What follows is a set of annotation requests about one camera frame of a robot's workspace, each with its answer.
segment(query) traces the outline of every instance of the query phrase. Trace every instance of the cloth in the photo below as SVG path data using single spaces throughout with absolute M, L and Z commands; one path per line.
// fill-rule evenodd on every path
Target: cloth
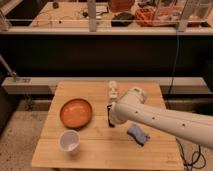
M 132 124 L 129 127 L 127 134 L 132 136 L 135 141 L 142 146 L 150 139 L 150 136 L 136 124 Z

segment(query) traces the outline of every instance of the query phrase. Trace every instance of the floor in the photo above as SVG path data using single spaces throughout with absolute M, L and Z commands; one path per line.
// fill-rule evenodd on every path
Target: floor
M 43 123 L 47 116 L 50 101 L 35 105 L 33 111 L 26 111 L 26 105 L 21 102 L 13 113 L 3 134 L 0 137 L 0 171 L 52 171 L 52 169 L 32 168 L 30 166 Z M 179 139 L 184 148 L 187 160 L 191 158 L 197 146 Z M 213 170 L 213 151 L 202 148 L 207 165 L 201 171 Z M 200 160 L 196 166 L 203 164 Z

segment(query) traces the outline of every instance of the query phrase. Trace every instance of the black cable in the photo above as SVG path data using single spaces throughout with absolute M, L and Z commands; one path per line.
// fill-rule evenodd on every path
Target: black cable
M 181 151 L 181 158 L 184 162 L 184 166 L 186 167 L 187 171 L 192 171 L 193 168 L 194 169 L 203 169 L 206 166 L 206 159 L 205 159 L 205 156 L 201 152 L 201 146 L 200 145 L 198 145 L 198 151 L 193 152 L 192 158 L 191 158 L 191 163 L 189 163 L 185 158 L 184 149 L 183 149 L 182 144 L 180 143 L 180 141 L 177 138 L 176 138 L 176 141 L 179 144 L 180 151 Z M 195 166 L 199 162 L 200 158 L 203 159 L 203 165 Z
M 173 61 L 173 66 L 172 66 L 172 80 L 171 80 L 171 84 L 169 86 L 169 90 L 168 90 L 168 95 L 171 94 L 171 90 L 174 84 L 174 76 L 175 76 L 175 71 L 176 71 L 176 65 L 177 65 L 177 60 L 178 60 L 178 56 L 179 56 L 179 49 L 180 49 L 180 38 L 178 35 L 178 30 L 176 30 L 176 39 L 177 39 L 177 45 L 176 45 L 176 55 Z
M 34 101 L 31 95 L 29 94 L 24 94 L 24 99 L 26 102 L 26 110 L 27 111 L 32 111 L 33 110 L 33 106 L 34 106 Z

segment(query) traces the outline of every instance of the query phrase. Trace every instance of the paper cup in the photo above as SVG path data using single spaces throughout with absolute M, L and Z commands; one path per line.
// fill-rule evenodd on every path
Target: paper cup
M 75 130 L 65 131 L 59 140 L 59 145 L 62 151 L 76 154 L 80 144 L 80 136 Z

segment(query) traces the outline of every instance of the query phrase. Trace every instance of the wooden table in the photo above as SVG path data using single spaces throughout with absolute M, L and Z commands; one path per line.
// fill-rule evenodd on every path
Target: wooden table
M 118 82 L 122 95 L 132 86 L 147 93 L 146 104 L 165 108 L 158 84 Z M 59 148 L 59 137 L 67 128 L 59 119 L 62 105 L 73 98 L 84 98 L 93 107 L 92 121 L 79 130 L 79 153 L 71 156 Z M 183 170 L 175 137 L 140 125 L 151 139 L 144 147 L 129 135 L 126 124 L 109 128 L 107 122 L 108 82 L 60 82 L 52 100 L 33 159 L 33 167 L 128 170 Z
M 96 3 L 96 6 L 107 3 Z M 132 14 L 135 13 L 137 6 L 131 8 Z M 88 19 L 82 14 L 87 11 L 87 3 L 84 2 L 60 2 L 59 8 L 53 9 L 52 2 L 48 2 L 39 12 L 36 18 L 30 24 L 30 27 L 63 27 L 63 28 L 88 28 Z M 118 13 L 102 14 L 102 19 L 97 20 L 97 26 L 103 28 L 111 28 L 111 20 Z M 135 21 L 128 26 L 129 28 L 141 28 Z
M 211 12 L 210 12 L 210 14 L 207 18 L 207 22 L 208 22 L 208 24 L 211 25 L 211 27 L 213 27 L 213 8 L 212 8 L 212 10 L 211 10 Z

